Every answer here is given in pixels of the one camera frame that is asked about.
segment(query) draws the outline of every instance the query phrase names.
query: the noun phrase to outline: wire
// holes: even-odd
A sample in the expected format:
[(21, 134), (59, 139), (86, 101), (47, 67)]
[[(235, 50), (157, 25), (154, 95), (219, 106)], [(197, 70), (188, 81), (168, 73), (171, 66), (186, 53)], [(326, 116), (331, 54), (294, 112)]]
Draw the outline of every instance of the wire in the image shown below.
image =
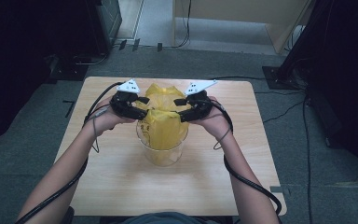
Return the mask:
[(31, 217), (33, 217), (38, 212), (40, 212), (40, 210), (42, 210), (43, 208), (48, 206), (50, 203), (52, 203), (54, 200), (56, 200), (58, 197), (60, 197), (62, 194), (64, 194), (69, 188), (71, 188), (77, 182), (77, 180), (83, 175), (83, 173), (87, 167), (87, 162), (88, 162), (88, 159), (86, 159), (84, 161), (84, 163), (83, 163), (82, 167), (80, 168), (79, 172), (77, 173), (77, 175), (71, 181), (69, 181), (68, 184), (63, 186), (61, 189), (57, 190), (57, 192), (52, 194), (50, 197), (48, 197), (46, 200), (44, 200), (38, 206), (33, 208), (27, 214), (25, 214), (22, 218), (20, 218), (18, 221), (16, 221), (16, 224), (23, 224), (23, 223), (27, 222)]
[(188, 11), (187, 11), (187, 24), (186, 24), (186, 36), (185, 39), (182, 41), (182, 43), (179, 46), (176, 47), (172, 47), (173, 49), (179, 49), (181, 47), (183, 47), (187, 41), (190, 40), (190, 26), (188, 24), (188, 22), (190, 21), (190, 12), (191, 12), (191, 0), (188, 3)]
[(217, 101), (215, 101), (215, 100), (211, 100), (211, 102), (213, 102), (213, 103), (208, 102), (208, 101), (202, 101), (202, 100), (189, 101), (189, 102), (210, 104), (210, 105), (216, 107), (218, 110), (220, 110), (220, 112), (222, 112), (222, 114), (213, 115), (213, 116), (204, 118), (204, 119), (212, 119), (212, 118), (215, 118), (215, 117), (218, 117), (218, 116), (223, 116), (223, 117), (226, 119), (226, 121), (228, 122), (228, 129), (227, 129), (226, 133), (223, 134), (223, 136), (220, 137), (220, 139), (217, 140), (217, 143), (214, 144), (214, 146), (213, 146), (213, 149), (214, 149), (214, 150), (217, 150), (217, 149), (222, 148), (221, 146), (220, 146), (220, 147), (217, 147), (217, 146), (220, 145), (220, 142), (222, 142), (222, 140), (226, 137), (226, 135), (229, 133), (229, 131), (234, 132), (234, 126), (232, 125), (231, 118), (229, 117), (227, 111), (223, 108), (223, 106), (222, 106), (219, 102), (217, 102)]
[(264, 77), (240, 77), (240, 76), (234, 76), (234, 77), (213, 77), (213, 78), (209, 78), (210, 80), (216, 79), (226, 79), (226, 78), (245, 78), (245, 79), (253, 79), (253, 80), (266, 80), (266, 78)]
[(97, 112), (97, 113), (95, 113), (95, 115), (92, 118), (86, 120), (83, 124), (83, 127), (84, 127), (84, 125), (86, 125), (87, 122), (92, 120), (92, 127), (94, 129), (94, 137), (95, 137), (95, 145), (96, 145), (96, 147), (94, 145), (92, 145), (92, 148), (94, 148), (94, 150), (97, 153), (100, 153), (100, 147), (98, 145), (98, 135), (97, 135), (97, 129), (95, 128), (95, 119), (100, 117), (102, 114), (104, 114), (107, 111), (107, 109), (109, 108), (109, 106), (110, 105), (102, 105), (102, 106), (96, 108), (91, 114), (93, 114), (95, 112)]
[[(84, 124), (86, 124), (86, 122), (88, 122), (90, 120), (90, 116), (93, 112), (101, 109), (102, 107), (106, 106), (100, 106), (98, 107), (96, 110), (93, 110), (93, 108), (98, 104), (98, 102), (101, 100), (101, 98), (103, 98), (103, 96), (110, 91), (113, 87), (115, 87), (116, 85), (120, 85), (122, 84), (122, 82), (117, 82), (115, 84), (112, 84), (111, 86), (109, 86), (103, 93), (101, 93), (101, 95), (95, 100), (95, 102), (92, 104), (91, 108), (89, 109), (89, 113), (87, 114), (87, 116), (85, 117), (84, 120)], [(97, 114), (95, 117), (93, 117), (93, 122), (95, 120), (95, 118), (99, 117), (101, 114)], [(48, 206), (50, 203), (52, 203), (54, 200), (56, 200), (58, 197), (60, 197), (61, 195), (63, 195), (69, 188), (71, 188), (76, 182), (77, 180), (83, 175), (84, 171), (86, 170), (87, 167), (87, 163), (88, 163), (89, 158), (86, 158), (85, 162), (83, 163), (82, 167), (80, 168), (79, 172), (75, 175), (75, 177), (68, 182), (68, 184), (66, 184), (65, 186), (63, 186), (61, 189), (57, 190), (55, 193), (53, 193), (52, 195), (50, 195), (46, 200), (44, 200), (42, 203), (40, 203), (39, 205), (37, 205), (35, 208), (33, 208), (30, 212), (28, 212), (27, 214), (25, 214), (22, 218), (20, 218), (16, 224), (22, 224), (27, 222), (30, 218), (32, 218), (34, 215), (36, 215), (38, 212), (40, 212), (40, 210), (42, 210), (43, 208), (45, 208), (46, 206)]]
[[(190, 103), (204, 103), (204, 104), (210, 104), (212, 106), (214, 106), (215, 108), (217, 108), (218, 110), (220, 110), (222, 113), (223, 113), (223, 116), (225, 117), (225, 119), (227, 120), (228, 122), (228, 125), (229, 125), (229, 129), (228, 130), (231, 130), (232, 132), (234, 132), (234, 127), (232, 125), (232, 120), (231, 118), (229, 117), (227, 111), (222, 107), (222, 105), (215, 101), (215, 100), (211, 100), (211, 102), (208, 102), (208, 101), (202, 101), (202, 100), (194, 100), (194, 101), (189, 101)], [(225, 133), (225, 135), (219, 139), (218, 143), (227, 135), (228, 132)], [(269, 197), (273, 202), (276, 203), (277, 205), (277, 209), (276, 209), (276, 214), (279, 215), (281, 210), (282, 210), (282, 204), (281, 202), (279, 201), (278, 198), (275, 197), (275, 195), (273, 195), (271, 192), (269, 192), (268, 190), (264, 189), (262, 186), (252, 182), (251, 180), (239, 175), (238, 173), (236, 173), (228, 164), (228, 161), (226, 159), (226, 156), (223, 157), (223, 161), (225, 163), (225, 166), (226, 166), (226, 169), (228, 170), (228, 172), (234, 176), (235, 178), (237, 178), (238, 180), (240, 180), (240, 182), (248, 185), (249, 187), (253, 188), (253, 189), (256, 189), (258, 190), (259, 192), (263, 193), (264, 195), (266, 195), (267, 197)]]
[(283, 92), (278, 92), (278, 91), (255, 91), (255, 94), (280, 94), (280, 95), (293, 95), (293, 94), (299, 94), (299, 93), (304, 93), (304, 91), (292, 91), (292, 92), (287, 92), (287, 93), (283, 93)]
[(275, 117), (275, 118), (272, 118), (272, 119), (267, 119), (267, 120), (264, 120), (263, 121), (263, 123), (267, 123), (267, 122), (269, 122), (269, 121), (272, 121), (272, 120), (274, 120), (274, 119), (279, 119), (279, 118), (281, 118), (281, 117), (283, 117), (283, 116), (285, 116), (286, 114), (287, 114), (287, 112), (289, 112), (289, 110), (291, 110), (291, 109), (293, 109), (293, 108), (295, 108), (297, 105), (301, 105), (301, 103), (302, 103), (302, 101), (301, 102), (298, 102), (298, 103), (296, 103), (295, 105), (292, 105), (292, 106), (290, 106), (283, 114), (281, 114), (280, 116), (278, 116), (278, 117)]
[(295, 66), (296, 66), (297, 63), (302, 62), (302, 61), (307, 61), (307, 60), (310, 60), (310, 59), (314, 59), (314, 58), (316, 58), (316, 57), (308, 57), (308, 58), (303, 58), (303, 59), (298, 59), (298, 60), (296, 60), (296, 61), (293, 62), (293, 63), (290, 65), (290, 67), (287, 69), (286, 75), (288, 75), (291, 71), (293, 71), (293, 69), (295, 68)]
[(303, 120), (304, 120), (304, 128), (305, 128), (305, 134), (307, 137), (307, 165), (308, 165), (308, 186), (307, 186), (307, 195), (308, 195), (308, 215), (310, 218), (310, 224), (313, 223), (312, 220), (312, 207), (311, 207), (311, 201), (310, 201), (310, 132), (308, 130), (308, 124), (307, 119), (305, 116), (305, 105), (307, 102), (308, 96), (305, 97), (303, 102)]
[(103, 58), (102, 58), (100, 61), (95, 62), (95, 63), (75, 63), (75, 64), (77, 64), (77, 65), (96, 65), (96, 64), (98, 64), (98, 63), (103, 62), (103, 60), (105, 60), (105, 59), (106, 59), (106, 57), (107, 57), (107, 54), (105, 54), (105, 55), (103, 56)]

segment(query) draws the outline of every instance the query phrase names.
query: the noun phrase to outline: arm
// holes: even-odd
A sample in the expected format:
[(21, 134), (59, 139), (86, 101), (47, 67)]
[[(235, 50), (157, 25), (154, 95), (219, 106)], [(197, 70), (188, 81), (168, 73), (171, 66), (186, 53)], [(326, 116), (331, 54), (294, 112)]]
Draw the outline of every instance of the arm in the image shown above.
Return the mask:
[[(203, 126), (216, 140), (220, 140), (229, 129), (226, 119), (220, 115), (222, 113), (218, 109), (213, 108), (208, 118), (196, 120), (192, 123)], [(260, 185), (260, 182), (244, 158), (232, 132), (228, 132), (220, 140), (220, 145), (231, 168), (239, 175)], [(269, 197), (240, 182), (240, 180), (233, 176), (230, 176), (230, 179), (238, 213), (243, 223), (279, 223)]]
[[(109, 100), (110, 99), (105, 99), (101, 101), (96, 108), (101, 105), (108, 105)], [(124, 119), (116, 116), (113, 113), (112, 108), (109, 107), (104, 114), (95, 119), (95, 128), (97, 135), (101, 135), (105, 130), (111, 129), (119, 123), (134, 121), (135, 120), (133, 119)], [(94, 127), (91, 120), (87, 122), (72, 144), (65, 150), (62, 156), (56, 163), (54, 163), (48, 173), (34, 188), (22, 207), (18, 219), (74, 178), (88, 157), (94, 140)], [(72, 201), (76, 187), (77, 183), (47, 207), (42, 209), (27, 223), (60, 223)]]

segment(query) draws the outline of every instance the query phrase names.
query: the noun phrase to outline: black cable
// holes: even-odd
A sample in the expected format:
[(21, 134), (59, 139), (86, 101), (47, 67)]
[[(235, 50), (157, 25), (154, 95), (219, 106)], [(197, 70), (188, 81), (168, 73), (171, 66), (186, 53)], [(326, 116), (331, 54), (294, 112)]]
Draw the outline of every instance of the black cable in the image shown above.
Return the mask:
[(98, 102), (100, 102), (100, 100), (106, 95), (107, 92), (109, 92), (112, 88), (114, 88), (117, 85), (121, 85), (123, 84), (123, 82), (117, 82), (112, 84), (111, 86), (109, 86), (108, 88), (106, 88), (106, 90), (103, 91), (103, 93), (101, 93), (101, 95), (94, 101), (94, 104), (92, 104), (91, 108), (89, 109), (89, 113), (87, 113), (87, 116), (84, 119), (84, 122), (86, 122), (87, 120), (89, 120), (90, 115), (92, 114), (92, 110), (94, 109), (94, 107), (98, 104)]
[(188, 11), (187, 11), (187, 25), (186, 25), (186, 36), (185, 39), (182, 41), (182, 43), (179, 46), (176, 47), (172, 47), (174, 49), (178, 49), (181, 48), (182, 46), (184, 46), (187, 41), (190, 39), (190, 26), (188, 24), (188, 22), (190, 21), (190, 12), (191, 12), (191, 0), (188, 3)]
[(245, 78), (245, 79), (253, 79), (253, 80), (266, 80), (264, 77), (240, 77), (240, 76), (233, 76), (233, 77), (212, 77), (208, 78), (210, 80), (219, 80), (219, 79), (226, 79), (226, 78)]
[(246, 179), (245, 177), (239, 175), (237, 172), (235, 172), (228, 164), (228, 161), (226, 159), (226, 156), (223, 157), (223, 161), (225, 163), (226, 169), (228, 170), (228, 172), (234, 176), (235, 178), (237, 178), (238, 180), (240, 180), (240, 182), (252, 187), (253, 189), (258, 190), (259, 192), (263, 193), (264, 195), (266, 195), (267, 197), (269, 197), (273, 202), (276, 203), (277, 205), (277, 209), (275, 210), (275, 213), (277, 215), (280, 214), (281, 210), (282, 210), (282, 204), (279, 201), (279, 199), (277, 197), (275, 197), (275, 195), (273, 195), (271, 192), (269, 192), (268, 190), (266, 190), (265, 188), (261, 187), (260, 185), (256, 184), (255, 182), (252, 182), (251, 180)]
[(107, 54), (105, 54), (100, 61), (95, 62), (95, 63), (75, 63), (75, 64), (76, 64), (76, 65), (96, 65), (96, 64), (98, 64), (98, 63), (103, 62), (103, 60), (105, 60), (106, 57), (107, 57)]
[(312, 207), (310, 203), (310, 132), (308, 130), (307, 119), (305, 116), (305, 105), (307, 102), (308, 96), (305, 97), (303, 102), (303, 120), (304, 120), (304, 127), (305, 127), (305, 134), (307, 137), (307, 165), (308, 165), (308, 186), (307, 186), (307, 195), (308, 195), (308, 215), (310, 218), (310, 224), (313, 223), (312, 220)]
[[(202, 100), (195, 100), (195, 101), (189, 101), (191, 103), (205, 103), (205, 104), (211, 104), (212, 106), (214, 106), (215, 108), (217, 108), (218, 110), (220, 110), (223, 113), (223, 116), (225, 117), (225, 119), (228, 122), (228, 125), (230, 127), (230, 130), (232, 132), (234, 132), (234, 127), (232, 125), (232, 120), (228, 115), (228, 112), (222, 107), (222, 105), (220, 103), (218, 103), (215, 100), (212, 100), (211, 102), (208, 101), (202, 101)], [(252, 182), (251, 180), (246, 179), (245, 177), (239, 175), (238, 173), (236, 173), (228, 164), (228, 161), (226, 159), (226, 156), (223, 157), (226, 169), (228, 170), (228, 172), (234, 176), (235, 178), (237, 178), (238, 180), (240, 180), (240, 182), (250, 186), (253, 189), (258, 190), (259, 192), (263, 193), (264, 195), (266, 195), (267, 197), (269, 197), (273, 202), (275, 202), (277, 204), (277, 209), (276, 209), (276, 214), (279, 215), (281, 210), (282, 210), (282, 204), (279, 201), (279, 199), (277, 197), (275, 197), (275, 195), (273, 195), (272, 193), (270, 193), (268, 190), (264, 189), (262, 186), (257, 185), (256, 183)]]
[(77, 175), (69, 181), (68, 184), (63, 186), (61, 189), (57, 190), (54, 194), (52, 194), (50, 197), (48, 197), (46, 200), (44, 200), (42, 203), (40, 203), (38, 206), (36, 206), (34, 209), (29, 211), (27, 214), (25, 214), (22, 218), (16, 221), (16, 224), (22, 224), (27, 222), (31, 217), (36, 215), (40, 210), (48, 206), (50, 203), (52, 203), (54, 200), (56, 200), (58, 197), (60, 197), (62, 194), (64, 194), (69, 188), (71, 188), (77, 180), (83, 175), (84, 171), (86, 170), (88, 159), (85, 160), (82, 167), (80, 168)]
[(274, 120), (274, 119), (278, 119), (278, 118), (280, 118), (280, 117), (283, 117), (283, 116), (285, 116), (286, 114), (287, 114), (287, 112), (289, 112), (289, 110), (291, 110), (291, 109), (293, 109), (293, 108), (295, 108), (297, 105), (300, 105), (302, 103), (302, 101), (301, 102), (298, 102), (298, 103), (296, 103), (295, 105), (292, 105), (292, 106), (290, 106), (283, 114), (281, 114), (280, 116), (278, 116), (278, 117), (275, 117), (275, 118), (272, 118), (272, 119), (267, 119), (267, 120), (264, 120), (263, 121), (263, 123), (267, 123), (267, 122), (269, 122), (269, 121), (272, 121), (272, 120)]
[[(98, 102), (101, 100), (101, 98), (103, 98), (103, 96), (110, 91), (113, 87), (117, 86), (117, 85), (121, 85), (122, 82), (117, 82), (115, 84), (112, 84), (111, 86), (109, 86), (103, 93), (101, 93), (101, 95), (95, 100), (95, 102), (92, 104), (91, 108), (89, 109), (89, 113), (87, 114), (84, 123), (86, 123), (87, 121), (90, 120), (90, 115), (93, 113), (93, 108), (98, 104)], [(30, 212), (28, 212), (27, 214), (25, 214), (23, 217), (21, 217), (18, 221), (16, 221), (16, 224), (22, 224), (27, 222), (30, 218), (32, 218), (33, 216), (35, 216), (38, 212), (40, 212), (40, 210), (42, 210), (43, 208), (45, 208), (46, 206), (48, 206), (50, 203), (52, 203), (54, 200), (56, 200), (58, 197), (60, 197), (61, 195), (63, 195), (69, 188), (71, 188), (76, 182), (77, 180), (83, 175), (84, 171), (86, 170), (87, 167), (87, 162), (88, 162), (89, 158), (86, 158), (85, 162), (83, 163), (82, 167), (80, 168), (79, 172), (75, 175), (75, 177), (68, 182), (68, 184), (66, 184), (65, 186), (63, 186), (61, 189), (57, 190), (55, 193), (53, 193), (52, 195), (50, 195), (46, 200), (44, 200), (42, 203), (40, 203), (39, 205), (37, 205), (35, 208), (33, 208)]]
[(304, 91), (292, 91), (292, 92), (278, 92), (278, 91), (255, 91), (255, 94), (280, 94), (280, 95), (293, 95), (293, 94), (299, 94), (299, 93), (304, 93)]

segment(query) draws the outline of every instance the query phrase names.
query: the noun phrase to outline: person's left hand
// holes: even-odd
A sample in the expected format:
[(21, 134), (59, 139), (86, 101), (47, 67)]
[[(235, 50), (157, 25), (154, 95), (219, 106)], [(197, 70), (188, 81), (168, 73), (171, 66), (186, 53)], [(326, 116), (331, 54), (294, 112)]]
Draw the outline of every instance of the person's left hand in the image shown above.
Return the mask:
[[(119, 123), (135, 122), (135, 119), (128, 119), (128, 118), (119, 117), (118, 115), (116, 115), (115, 112), (113, 111), (112, 107), (109, 104), (111, 99), (112, 99), (112, 97), (106, 98), (95, 106), (95, 108), (100, 108), (100, 109), (94, 111), (91, 114), (91, 116), (90, 116), (91, 119), (86, 123), (84, 128), (89, 126), (93, 129), (92, 122), (95, 121), (95, 130), (99, 136), (104, 131), (106, 131), (108, 129), (115, 128), (115, 126), (118, 125)], [(100, 116), (94, 118), (94, 115), (98, 114), (99, 112), (102, 112), (106, 108), (107, 108), (107, 110), (105, 112), (103, 112)]]

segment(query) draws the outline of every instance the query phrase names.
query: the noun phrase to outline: gray carpet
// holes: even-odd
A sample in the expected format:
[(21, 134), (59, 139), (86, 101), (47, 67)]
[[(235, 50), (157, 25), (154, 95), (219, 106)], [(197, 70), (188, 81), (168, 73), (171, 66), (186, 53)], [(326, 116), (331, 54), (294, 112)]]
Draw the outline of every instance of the gray carpet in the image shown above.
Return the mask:
[[(283, 57), (199, 50), (114, 49), (109, 58), (91, 66), (87, 76), (212, 78), (264, 77), (261, 66), (279, 66)], [(265, 80), (249, 80), (263, 120), (301, 102), (304, 93), (280, 95)], [(54, 161), (82, 82), (44, 84), (0, 137), (0, 223), (13, 222), (27, 195)], [(358, 223), (358, 159), (345, 149), (325, 145), (311, 107), (305, 108), (310, 130), (311, 205), (313, 223)], [(307, 203), (308, 166), (302, 105), (265, 123), (271, 152), (287, 204), (283, 223), (310, 223)], [(98, 223), (97, 217), (76, 217), (74, 223)]]

